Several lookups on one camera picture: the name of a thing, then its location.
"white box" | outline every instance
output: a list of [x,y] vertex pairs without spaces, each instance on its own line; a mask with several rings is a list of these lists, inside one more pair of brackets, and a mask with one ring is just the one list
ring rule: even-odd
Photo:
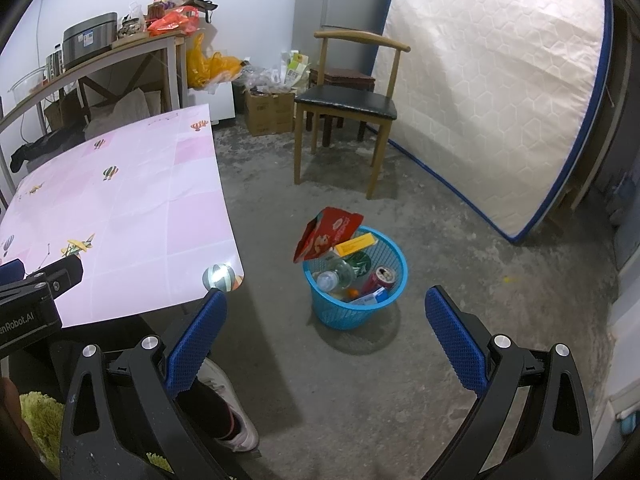
[[234,94],[230,82],[212,85],[209,89],[203,90],[189,88],[187,106],[195,105],[209,105],[211,124],[217,124],[223,119],[232,119],[236,116]]

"pink checkered tablecloth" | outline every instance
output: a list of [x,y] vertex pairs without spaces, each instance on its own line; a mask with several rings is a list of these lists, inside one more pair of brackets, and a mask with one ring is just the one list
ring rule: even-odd
[[80,256],[82,282],[56,300],[65,327],[201,298],[213,264],[238,286],[209,108],[129,124],[42,165],[18,186],[0,243],[0,263],[19,258],[27,273]]

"refrigerator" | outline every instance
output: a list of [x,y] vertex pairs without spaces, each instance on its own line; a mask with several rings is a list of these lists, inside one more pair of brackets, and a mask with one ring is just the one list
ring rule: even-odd
[[[381,34],[390,0],[296,0],[292,47],[317,62],[320,40],[313,36],[321,28],[351,28]],[[330,40],[326,66],[352,68],[370,75],[377,47]]]

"white mattress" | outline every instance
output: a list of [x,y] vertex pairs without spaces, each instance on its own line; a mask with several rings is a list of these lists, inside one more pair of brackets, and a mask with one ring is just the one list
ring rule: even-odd
[[[391,0],[391,139],[509,240],[544,215],[599,106],[610,0]],[[393,50],[373,75],[385,92]]]

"basket rim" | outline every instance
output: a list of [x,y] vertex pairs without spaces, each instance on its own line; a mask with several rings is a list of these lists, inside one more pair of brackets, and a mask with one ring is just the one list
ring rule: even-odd
[[327,300],[330,303],[333,303],[335,306],[346,308],[348,310],[360,310],[360,311],[379,310],[380,308],[385,308],[386,306],[393,303],[395,300],[398,299],[400,294],[402,294],[408,279],[409,268],[406,264],[406,259],[404,257],[404,254],[402,254],[400,247],[398,247],[398,245],[391,238],[387,237],[386,235],[383,235],[380,231],[377,231],[371,227],[366,227],[364,225],[359,226],[356,229],[356,231],[358,230],[371,233],[373,235],[376,235],[379,239],[384,240],[385,243],[387,243],[391,247],[392,251],[396,254],[398,259],[400,260],[400,265],[402,267],[402,280],[400,281],[400,285],[398,285],[398,288],[396,289],[396,291],[391,296],[386,298],[385,301],[382,301],[381,303],[377,303],[375,305],[352,305],[350,303],[345,303],[344,301],[336,300],[335,298],[332,298],[327,293],[323,292],[318,288],[318,286],[316,285],[316,280],[314,280],[313,277],[311,276],[311,271],[309,270],[309,266],[307,262],[302,263],[302,268],[305,271],[306,280],[309,282],[309,285],[311,286],[311,288],[315,290],[324,300]]

